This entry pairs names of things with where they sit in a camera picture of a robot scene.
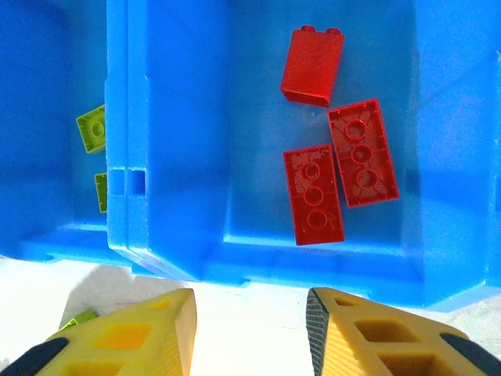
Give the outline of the green lego brick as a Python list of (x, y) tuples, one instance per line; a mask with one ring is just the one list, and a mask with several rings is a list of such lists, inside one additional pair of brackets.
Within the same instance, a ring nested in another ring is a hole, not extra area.
[(95, 175), (95, 185), (99, 211), (106, 213), (107, 210), (107, 174), (100, 173)]
[(104, 104), (77, 117), (76, 123), (87, 154), (95, 154), (105, 149), (106, 122)]
[(79, 313), (78, 315), (74, 316), (71, 318), (68, 322), (66, 322), (60, 329), (59, 331), (63, 331), (67, 329), (68, 327), (73, 327), (79, 324), (82, 324), (86, 321), (93, 320), (98, 316), (97, 313), (95, 313), (91, 309), (86, 309), (85, 311)]

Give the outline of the blue plastic bin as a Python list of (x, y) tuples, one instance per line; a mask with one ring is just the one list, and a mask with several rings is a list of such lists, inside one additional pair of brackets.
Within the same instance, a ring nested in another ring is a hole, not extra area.
[(122, 266), (77, 118), (124, 105), (127, 0), (0, 0), (0, 256)]
[[(403, 306), (501, 293), (501, 0), (145, 0), (129, 24), (128, 246), (156, 273)], [(330, 141), (279, 87), (294, 29), (345, 36), (332, 104), (378, 98), (400, 192), (298, 247), (283, 152)]]

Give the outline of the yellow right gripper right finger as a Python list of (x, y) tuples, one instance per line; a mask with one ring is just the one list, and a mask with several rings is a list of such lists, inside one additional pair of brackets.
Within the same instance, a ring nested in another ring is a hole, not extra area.
[(306, 328), (315, 376), (501, 376), (501, 360), (438, 321), (326, 287)]

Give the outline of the red tall lego brick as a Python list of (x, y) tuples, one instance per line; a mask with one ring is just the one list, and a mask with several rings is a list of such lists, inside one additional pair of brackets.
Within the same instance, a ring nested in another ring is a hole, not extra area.
[(280, 86), (290, 102), (328, 107), (341, 61), (344, 35), (337, 28), (293, 31)]

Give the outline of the red long lego brick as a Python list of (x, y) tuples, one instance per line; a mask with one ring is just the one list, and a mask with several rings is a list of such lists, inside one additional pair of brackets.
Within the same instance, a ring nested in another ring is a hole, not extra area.
[(327, 111), (344, 197), (349, 208), (399, 198), (378, 99)]
[(287, 187), (299, 246), (345, 239), (340, 198), (330, 144), (283, 153)]

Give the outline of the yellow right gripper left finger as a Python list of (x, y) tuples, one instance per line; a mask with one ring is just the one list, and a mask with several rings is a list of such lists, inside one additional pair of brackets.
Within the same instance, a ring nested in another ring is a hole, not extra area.
[(190, 376), (193, 289), (180, 288), (55, 333), (0, 376)]

